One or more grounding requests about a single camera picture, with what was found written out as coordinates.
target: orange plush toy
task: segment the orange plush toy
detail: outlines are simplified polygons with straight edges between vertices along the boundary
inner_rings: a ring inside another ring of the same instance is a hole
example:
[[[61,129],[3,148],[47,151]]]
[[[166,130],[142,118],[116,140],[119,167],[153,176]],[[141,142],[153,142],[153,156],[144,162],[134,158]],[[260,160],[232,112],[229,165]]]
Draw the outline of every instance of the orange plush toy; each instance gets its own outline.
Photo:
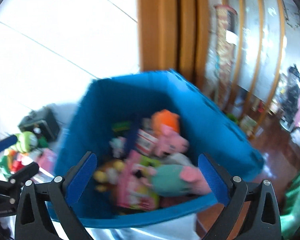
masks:
[[[161,125],[165,124],[170,126],[175,132],[180,133],[179,128],[179,115],[174,114],[167,109],[164,109],[160,112],[156,112],[152,115],[152,129],[154,136],[159,137],[161,132]]]

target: silver screw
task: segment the silver screw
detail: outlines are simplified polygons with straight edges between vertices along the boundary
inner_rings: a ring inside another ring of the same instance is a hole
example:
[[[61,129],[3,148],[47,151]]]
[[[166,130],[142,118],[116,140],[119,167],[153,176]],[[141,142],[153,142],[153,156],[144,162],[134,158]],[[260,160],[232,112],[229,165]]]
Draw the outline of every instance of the silver screw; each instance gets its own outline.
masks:
[[[32,184],[32,180],[29,179],[29,180],[26,181],[26,184],[25,184],[25,185],[26,185],[26,186],[30,186],[31,184]]]
[[[62,177],[61,176],[58,176],[58,177],[54,178],[54,182],[58,183],[60,181],[62,181]]]
[[[233,177],[233,180],[234,180],[235,182],[241,182],[241,178],[240,178],[239,176],[234,176],[234,177]]]
[[[269,180],[265,179],[263,184],[265,184],[266,186],[270,186],[271,182]]]

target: black case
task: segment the black case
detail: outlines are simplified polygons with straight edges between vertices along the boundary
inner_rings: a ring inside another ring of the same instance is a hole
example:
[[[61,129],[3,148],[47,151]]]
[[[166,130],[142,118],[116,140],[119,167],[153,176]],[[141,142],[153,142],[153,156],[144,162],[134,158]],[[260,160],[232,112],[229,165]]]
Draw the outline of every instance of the black case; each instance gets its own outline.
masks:
[[[34,132],[35,127],[39,127],[41,134],[48,142],[55,141],[60,132],[60,127],[49,107],[43,107],[38,111],[32,111],[25,116],[18,125],[21,132]]]

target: blue plastic container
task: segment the blue plastic container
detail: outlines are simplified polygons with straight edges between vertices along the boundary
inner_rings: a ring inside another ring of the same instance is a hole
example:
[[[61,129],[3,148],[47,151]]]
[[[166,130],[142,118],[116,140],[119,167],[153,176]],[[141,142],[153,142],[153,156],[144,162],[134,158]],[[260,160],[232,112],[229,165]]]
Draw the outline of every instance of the blue plastic container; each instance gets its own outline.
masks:
[[[198,164],[201,153],[209,153],[230,174],[251,181],[264,161],[245,134],[200,91],[174,71],[94,81],[75,115],[59,153],[55,174],[64,175],[87,152],[97,157],[109,154],[111,124],[127,121],[133,113],[150,117],[162,109],[180,115],[181,135],[189,140],[188,156]],[[216,203],[212,194],[195,200],[134,215],[117,216],[105,193],[94,190],[91,179],[73,210],[85,227],[142,227],[202,211]]]

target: brown floor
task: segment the brown floor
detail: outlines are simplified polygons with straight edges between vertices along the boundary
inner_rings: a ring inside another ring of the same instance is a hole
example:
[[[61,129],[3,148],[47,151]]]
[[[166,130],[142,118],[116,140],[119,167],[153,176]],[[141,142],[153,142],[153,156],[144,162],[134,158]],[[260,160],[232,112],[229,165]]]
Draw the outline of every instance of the brown floor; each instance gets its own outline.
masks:
[[[254,181],[260,183],[263,179],[269,179],[274,187],[280,207],[284,202],[285,190],[300,170],[300,154],[291,148],[289,143],[290,134],[281,129],[276,116],[267,116],[261,127],[264,131],[259,137],[255,138],[251,144],[254,148],[258,149],[263,156],[267,156],[267,158],[263,172],[259,174]],[[248,207],[249,203],[245,203],[237,224],[228,237],[228,240],[232,240],[237,236]],[[200,237],[203,237],[205,232],[211,228],[222,209],[223,205],[216,204],[198,213],[200,223],[197,224],[197,228],[200,227],[200,224],[203,227],[200,228],[200,231],[199,229],[197,230]]]

